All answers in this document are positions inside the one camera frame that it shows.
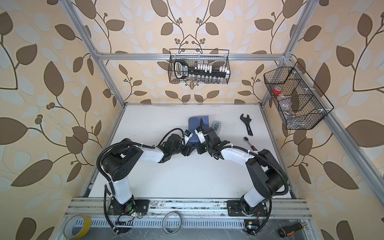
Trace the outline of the red capped plastic item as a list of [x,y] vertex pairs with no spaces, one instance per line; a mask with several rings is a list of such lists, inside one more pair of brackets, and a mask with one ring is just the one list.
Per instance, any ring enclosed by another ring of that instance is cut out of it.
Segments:
[[280,86],[274,86],[273,93],[275,96],[278,96],[282,93],[283,89]]

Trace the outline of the yellow tape roll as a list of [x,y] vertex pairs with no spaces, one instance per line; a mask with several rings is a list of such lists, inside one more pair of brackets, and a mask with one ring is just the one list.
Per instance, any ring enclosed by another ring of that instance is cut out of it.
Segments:
[[64,225],[63,235],[66,239],[80,239],[84,237],[92,226],[92,220],[88,216],[75,215]]

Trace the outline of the orange black screwdriver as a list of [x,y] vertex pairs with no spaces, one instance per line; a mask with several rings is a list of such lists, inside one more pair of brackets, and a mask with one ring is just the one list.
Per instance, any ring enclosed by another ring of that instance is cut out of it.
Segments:
[[285,226],[278,229],[278,234],[281,238],[293,235],[295,232],[302,230],[307,224],[295,223],[290,226]]

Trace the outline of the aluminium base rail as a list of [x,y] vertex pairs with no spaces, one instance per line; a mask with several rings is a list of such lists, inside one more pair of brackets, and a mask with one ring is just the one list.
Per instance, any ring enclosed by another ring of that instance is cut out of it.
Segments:
[[163,223],[177,228],[219,228],[242,229],[247,220],[262,222],[289,220],[307,223],[313,219],[305,200],[273,199],[272,210],[264,204],[253,216],[241,214],[235,199],[137,199],[138,209],[133,216],[123,216],[109,207],[108,216],[112,223],[121,228],[161,228]]

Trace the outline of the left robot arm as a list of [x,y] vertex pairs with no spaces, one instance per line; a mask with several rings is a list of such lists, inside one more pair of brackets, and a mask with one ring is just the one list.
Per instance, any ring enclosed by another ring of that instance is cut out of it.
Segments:
[[193,133],[175,128],[169,131],[156,146],[134,143],[126,138],[103,150],[96,162],[97,169],[107,180],[105,194],[112,197],[111,207],[122,214],[136,210],[130,189],[129,174],[137,162],[165,163],[172,156],[190,154],[187,145]]

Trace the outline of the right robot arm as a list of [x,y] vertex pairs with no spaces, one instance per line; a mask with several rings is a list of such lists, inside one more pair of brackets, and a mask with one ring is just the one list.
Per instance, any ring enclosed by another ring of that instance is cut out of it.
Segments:
[[234,146],[229,141],[221,141],[213,129],[204,126],[197,127],[195,133],[199,138],[199,154],[207,152],[216,160],[231,161],[247,169],[252,187],[240,198],[241,214],[253,216],[264,203],[289,192],[287,174],[270,151]]

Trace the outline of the black adjustable wrench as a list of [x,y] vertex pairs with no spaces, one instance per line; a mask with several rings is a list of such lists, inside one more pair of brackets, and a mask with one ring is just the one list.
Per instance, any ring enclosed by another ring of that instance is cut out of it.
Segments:
[[252,129],[251,129],[251,126],[250,126],[250,122],[252,121],[252,119],[250,118],[250,116],[247,115],[245,117],[244,114],[241,114],[240,120],[245,124],[248,135],[249,136],[253,136],[253,132],[252,132]]

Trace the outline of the red handled ratchet wrench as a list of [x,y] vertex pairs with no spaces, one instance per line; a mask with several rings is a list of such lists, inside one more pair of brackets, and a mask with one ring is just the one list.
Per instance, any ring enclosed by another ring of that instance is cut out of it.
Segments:
[[249,138],[244,137],[243,139],[244,139],[244,141],[250,146],[250,148],[251,148],[253,151],[257,151],[256,147],[255,147],[253,144],[250,143]]

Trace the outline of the black socket set rail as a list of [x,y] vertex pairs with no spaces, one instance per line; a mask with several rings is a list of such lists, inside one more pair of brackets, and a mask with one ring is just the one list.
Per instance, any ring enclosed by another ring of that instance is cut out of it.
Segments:
[[173,71],[176,78],[186,79],[186,78],[208,78],[208,79],[229,79],[231,72],[227,68],[214,69],[213,65],[202,65],[197,64],[192,67],[184,60],[175,60],[173,63]]

